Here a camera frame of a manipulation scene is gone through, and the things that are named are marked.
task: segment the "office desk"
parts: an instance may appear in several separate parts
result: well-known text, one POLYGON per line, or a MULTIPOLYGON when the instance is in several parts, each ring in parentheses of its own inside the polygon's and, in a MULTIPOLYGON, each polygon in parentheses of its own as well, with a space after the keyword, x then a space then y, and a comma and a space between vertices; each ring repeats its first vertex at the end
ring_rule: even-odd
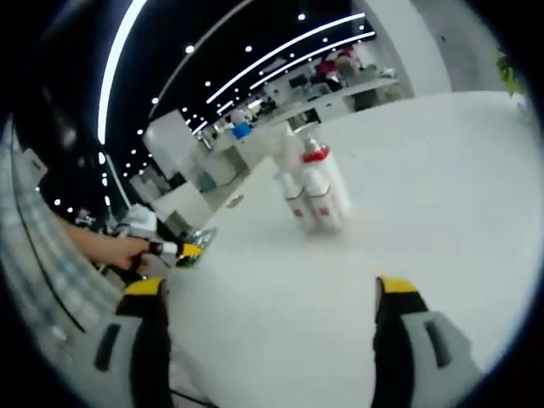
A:
MULTIPOLYGON (((280 108, 280 112, 278 114, 275 114, 272 117, 267 118, 263 122, 258 122, 256 124, 256 127, 261 125, 274 126, 280 122, 288 120, 291 117, 294 117, 296 115, 299 115, 305 111, 309 111, 312 109, 316 109, 318 111, 318 115, 320 114, 320 112, 321 112, 321 115, 324 115, 328 105, 335 105, 336 107, 337 103, 345 104, 345 98, 347 97, 351 97, 355 94, 368 92, 374 89, 388 87, 398 82, 399 81, 394 78, 376 78, 371 81, 363 82, 359 85, 355 85, 353 87, 343 88, 334 93, 323 95, 320 98, 311 100, 309 102, 297 102, 295 104, 288 105, 287 107, 280 108)), ((346 110, 346 111, 342 111, 341 113, 335 116, 327 115, 326 120, 329 120, 333 117, 341 116, 347 113, 349 113, 349 111, 346 110)))
POLYGON ((334 238, 295 224, 266 158, 170 279, 173 348, 221 408, 369 406, 374 280, 410 279, 485 370, 534 294, 544 237, 540 140, 506 93, 410 99, 319 127, 354 211, 334 238))

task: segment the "person's arm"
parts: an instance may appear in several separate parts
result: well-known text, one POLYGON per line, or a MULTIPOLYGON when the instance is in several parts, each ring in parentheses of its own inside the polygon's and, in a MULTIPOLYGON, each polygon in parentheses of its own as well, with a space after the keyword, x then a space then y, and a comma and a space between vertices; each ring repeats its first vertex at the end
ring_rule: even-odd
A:
POLYGON ((57 217, 59 223, 83 254, 96 264, 108 264, 120 269, 130 269, 133 258, 147 251, 150 243, 133 237, 114 238, 76 227, 57 217))

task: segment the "white wall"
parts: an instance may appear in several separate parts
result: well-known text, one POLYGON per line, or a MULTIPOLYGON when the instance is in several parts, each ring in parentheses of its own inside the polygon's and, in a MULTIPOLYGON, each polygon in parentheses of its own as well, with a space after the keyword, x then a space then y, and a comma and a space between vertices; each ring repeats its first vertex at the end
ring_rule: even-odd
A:
POLYGON ((368 65, 375 65, 378 68, 386 65, 383 51, 377 40, 356 43, 354 44, 354 51, 363 68, 366 68, 368 65))
POLYGON ((451 92, 448 71, 422 16, 409 0, 353 0, 364 11, 413 96, 451 92))
POLYGON ((144 143, 168 179, 180 172, 185 179, 196 182, 198 169, 190 154, 198 142, 177 110, 153 121, 144 143))
POLYGON ((462 0, 411 0, 437 43, 455 91, 504 90, 498 43, 462 0))

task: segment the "plaid shirt sleeve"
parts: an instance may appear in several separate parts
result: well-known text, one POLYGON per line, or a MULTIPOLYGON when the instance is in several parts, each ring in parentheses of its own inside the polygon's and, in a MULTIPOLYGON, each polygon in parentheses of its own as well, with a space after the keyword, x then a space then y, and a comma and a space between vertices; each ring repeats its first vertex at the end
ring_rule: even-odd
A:
POLYGON ((113 312, 121 293, 79 252, 35 191, 10 122, 0 141, 0 261, 5 270, 0 279, 5 279, 37 346, 62 369, 69 365, 71 348, 82 332, 43 274, 84 330, 113 312))

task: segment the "person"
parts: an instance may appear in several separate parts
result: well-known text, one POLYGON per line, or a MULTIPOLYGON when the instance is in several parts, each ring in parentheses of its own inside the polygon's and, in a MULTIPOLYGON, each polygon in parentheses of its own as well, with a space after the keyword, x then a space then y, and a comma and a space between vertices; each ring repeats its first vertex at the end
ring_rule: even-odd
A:
POLYGON ((354 85, 357 77, 355 61, 351 57, 348 49, 343 49, 337 58, 337 69, 343 81, 344 87, 354 85))

